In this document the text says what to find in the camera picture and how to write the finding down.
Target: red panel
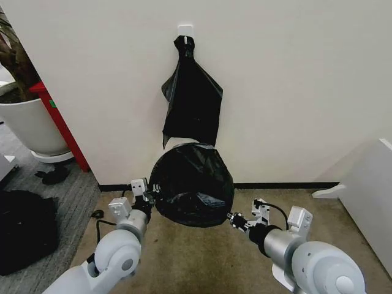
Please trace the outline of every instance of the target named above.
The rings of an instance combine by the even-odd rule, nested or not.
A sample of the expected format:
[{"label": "red panel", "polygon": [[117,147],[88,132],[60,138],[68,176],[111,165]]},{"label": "red panel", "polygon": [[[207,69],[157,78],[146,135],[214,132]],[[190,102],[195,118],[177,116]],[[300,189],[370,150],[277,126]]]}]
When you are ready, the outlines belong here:
[{"label": "red panel", "polygon": [[79,167],[84,172],[88,172],[90,167],[89,167],[83,153],[81,152],[78,144],[76,143],[74,136],[72,136],[70,130],[68,129],[66,122],[63,120],[60,112],[58,111],[57,108],[52,107],[52,105],[50,103],[52,98],[50,97],[45,85],[40,81],[38,84],[31,87],[30,91],[33,93],[38,93],[44,106],[47,108],[52,120],[55,122],[62,137],[64,138],[64,140],[68,144],[69,149],[72,151],[73,156],[75,156],[75,159],[78,162]]}]

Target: garbage bag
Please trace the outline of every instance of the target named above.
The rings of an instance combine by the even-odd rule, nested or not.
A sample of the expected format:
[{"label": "garbage bag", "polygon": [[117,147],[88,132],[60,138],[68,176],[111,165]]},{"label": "garbage bag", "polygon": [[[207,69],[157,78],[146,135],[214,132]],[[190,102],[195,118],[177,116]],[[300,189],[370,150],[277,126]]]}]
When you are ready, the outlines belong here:
[{"label": "garbage bag", "polygon": [[155,164],[149,189],[161,215],[191,227],[220,225],[231,211],[233,178],[217,150],[203,143],[175,146]]},{"label": "garbage bag", "polygon": [[179,36],[174,44],[179,56],[177,67],[162,85],[169,102],[164,148],[171,137],[192,138],[215,146],[223,90],[195,61],[193,38]]},{"label": "garbage bag", "polygon": [[58,246],[56,202],[29,191],[0,191],[0,275],[18,271]]}]

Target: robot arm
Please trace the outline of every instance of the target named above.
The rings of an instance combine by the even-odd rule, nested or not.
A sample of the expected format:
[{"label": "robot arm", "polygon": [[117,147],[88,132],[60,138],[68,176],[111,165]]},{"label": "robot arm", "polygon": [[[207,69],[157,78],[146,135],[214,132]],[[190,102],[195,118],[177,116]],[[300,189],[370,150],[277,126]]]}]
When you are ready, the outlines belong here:
[{"label": "robot arm", "polygon": [[[116,198],[109,204],[116,230],[100,240],[96,251],[82,265],[61,275],[43,294],[106,294],[125,277],[135,274],[141,244],[151,217],[154,192],[145,179],[133,181],[136,202]],[[297,294],[365,294],[364,279],[356,263],[340,249],[323,242],[307,242],[312,214],[293,206],[282,231],[269,221],[270,206],[254,200],[246,220],[241,213],[229,213],[230,224],[245,233],[273,262],[273,276]]]},{"label": "robot arm", "polygon": [[116,230],[99,241],[90,258],[68,269],[43,294],[107,294],[121,279],[135,274],[152,208],[142,194],[135,197],[134,206],[127,198],[110,202]]},{"label": "robot arm", "polygon": [[365,294],[363,275],[343,251],[323,242],[307,242],[312,214],[293,206],[287,220],[290,228],[282,231],[269,223],[269,206],[255,199],[248,221],[241,213],[230,213],[230,224],[244,232],[271,258],[273,276],[293,293]]}]

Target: baseboard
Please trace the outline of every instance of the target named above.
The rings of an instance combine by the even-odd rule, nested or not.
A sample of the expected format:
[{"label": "baseboard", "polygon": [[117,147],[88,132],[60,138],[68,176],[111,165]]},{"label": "baseboard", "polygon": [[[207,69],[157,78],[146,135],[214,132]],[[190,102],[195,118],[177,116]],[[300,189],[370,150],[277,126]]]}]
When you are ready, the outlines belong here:
[{"label": "baseboard", "polygon": [[98,185],[101,192],[112,192],[112,191],[124,191],[129,190],[129,186],[127,184],[120,185]]},{"label": "baseboard", "polygon": [[311,183],[234,183],[235,189],[329,189],[339,182]]},{"label": "baseboard", "polygon": [[[234,183],[236,189],[329,189],[339,182],[311,182],[311,183]],[[98,185],[101,192],[128,190],[127,184]]]}]

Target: plant pot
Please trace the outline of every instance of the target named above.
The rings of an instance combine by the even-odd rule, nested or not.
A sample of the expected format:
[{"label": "plant pot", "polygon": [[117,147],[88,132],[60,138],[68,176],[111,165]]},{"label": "plant pot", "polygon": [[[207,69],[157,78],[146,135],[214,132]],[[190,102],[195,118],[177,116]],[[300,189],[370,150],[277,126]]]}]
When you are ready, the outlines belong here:
[{"label": "plant pot", "polygon": [[[0,96],[15,87],[15,83],[0,87]],[[0,104],[0,117],[37,160],[59,162],[72,157],[41,99]]]}]

